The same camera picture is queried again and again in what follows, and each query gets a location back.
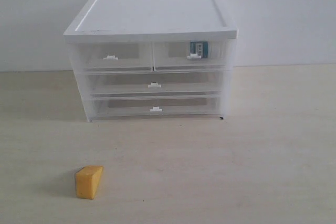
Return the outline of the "yellow cheese wedge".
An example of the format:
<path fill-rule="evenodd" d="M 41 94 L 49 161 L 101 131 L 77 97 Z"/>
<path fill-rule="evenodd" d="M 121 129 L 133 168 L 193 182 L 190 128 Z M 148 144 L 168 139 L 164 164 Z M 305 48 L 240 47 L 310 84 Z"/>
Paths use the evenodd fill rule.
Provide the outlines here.
<path fill-rule="evenodd" d="M 103 166 L 85 166 L 75 174 L 76 196 L 82 199 L 94 199 L 100 183 Z"/>

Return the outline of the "clear wide drawer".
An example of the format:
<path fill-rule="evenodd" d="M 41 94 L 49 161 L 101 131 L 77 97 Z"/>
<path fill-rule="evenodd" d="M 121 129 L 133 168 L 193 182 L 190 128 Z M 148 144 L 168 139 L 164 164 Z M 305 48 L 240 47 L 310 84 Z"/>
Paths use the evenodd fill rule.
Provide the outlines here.
<path fill-rule="evenodd" d="M 220 91 L 222 72 L 96 74 L 87 76 L 92 95 Z"/>
<path fill-rule="evenodd" d="M 218 95 L 172 95 L 135 97 L 133 99 L 95 100 L 95 117 L 159 115 L 219 115 L 222 108 Z"/>

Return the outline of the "clear middle wide drawer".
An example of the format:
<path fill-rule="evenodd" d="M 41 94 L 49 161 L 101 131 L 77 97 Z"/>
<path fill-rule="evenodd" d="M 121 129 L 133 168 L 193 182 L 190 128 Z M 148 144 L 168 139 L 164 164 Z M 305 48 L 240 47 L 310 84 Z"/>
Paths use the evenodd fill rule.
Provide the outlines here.
<path fill-rule="evenodd" d="M 87 76 L 92 95 L 220 91 L 222 72 L 96 74 Z"/>

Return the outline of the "white plastic drawer cabinet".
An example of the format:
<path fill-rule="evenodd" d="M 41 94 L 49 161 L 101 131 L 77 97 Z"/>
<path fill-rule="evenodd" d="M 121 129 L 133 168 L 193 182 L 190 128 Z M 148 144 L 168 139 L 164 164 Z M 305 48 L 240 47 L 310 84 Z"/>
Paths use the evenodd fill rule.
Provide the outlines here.
<path fill-rule="evenodd" d="M 86 118 L 89 122 L 111 118 L 96 118 L 95 100 L 133 99 L 172 95 L 218 95 L 222 116 L 228 111 L 233 59 L 238 28 L 226 10 L 224 0 L 88 0 L 64 32 L 69 58 L 76 78 Z M 178 69 L 157 71 L 154 68 L 153 44 L 174 41 L 228 41 L 225 66 L 216 69 Z M 151 71 L 88 71 L 85 62 L 95 44 L 140 43 L 152 49 Z M 87 76 L 96 74 L 147 74 L 222 72 L 220 91 L 153 92 L 92 95 Z"/>

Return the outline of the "clear bottom wide drawer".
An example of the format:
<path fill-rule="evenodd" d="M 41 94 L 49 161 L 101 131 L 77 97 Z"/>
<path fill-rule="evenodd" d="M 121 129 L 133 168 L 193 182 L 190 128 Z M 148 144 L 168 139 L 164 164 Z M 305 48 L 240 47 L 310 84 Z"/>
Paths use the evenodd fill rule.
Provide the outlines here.
<path fill-rule="evenodd" d="M 172 95 L 135 97 L 133 99 L 95 100 L 95 117 L 159 115 L 219 115 L 222 108 L 218 95 Z"/>

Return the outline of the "white blue labelled bottle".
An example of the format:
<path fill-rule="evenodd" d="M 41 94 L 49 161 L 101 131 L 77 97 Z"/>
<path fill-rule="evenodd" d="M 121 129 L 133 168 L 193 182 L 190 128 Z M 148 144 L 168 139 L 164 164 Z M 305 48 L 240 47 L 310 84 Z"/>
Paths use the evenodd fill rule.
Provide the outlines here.
<path fill-rule="evenodd" d="M 217 59 L 221 56 L 221 43 L 191 41 L 187 59 Z"/>

